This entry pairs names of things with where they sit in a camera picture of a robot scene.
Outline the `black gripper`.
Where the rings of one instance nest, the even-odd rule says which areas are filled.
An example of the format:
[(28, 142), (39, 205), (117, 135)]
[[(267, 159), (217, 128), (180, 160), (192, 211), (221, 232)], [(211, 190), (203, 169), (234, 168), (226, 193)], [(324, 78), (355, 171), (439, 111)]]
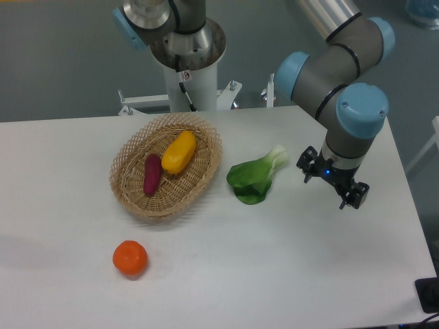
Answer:
[(326, 160), (322, 153), (319, 154), (312, 146), (308, 146), (301, 153), (296, 166), (304, 174), (305, 184), (313, 177), (321, 177), (328, 182), (342, 198), (340, 210), (346, 206), (359, 209), (366, 201), (370, 186), (353, 181), (359, 166), (352, 169), (335, 168), (332, 159)]

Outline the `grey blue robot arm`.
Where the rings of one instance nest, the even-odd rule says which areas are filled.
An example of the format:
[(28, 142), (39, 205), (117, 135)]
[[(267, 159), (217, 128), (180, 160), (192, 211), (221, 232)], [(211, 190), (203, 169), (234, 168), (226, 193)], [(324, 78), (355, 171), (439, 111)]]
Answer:
[[(352, 1), (300, 1), (328, 48), (318, 57), (289, 55), (273, 87), (327, 130), (320, 151), (298, 159), (305, 179), (322, 178), (359, 208), (369, 191), (355, 174), (388, 114), (388, 99), (376, 86), (358, 82), (362, 73), (393, 50), (392, 27), (365, 18)], [(132, 47), (149, 47), (165, 72), (174, 112), (217, 110), (217, 63), (224, 55), (222, 28), (206, 16), (204, 1), (124, 1), (112, 16)]]

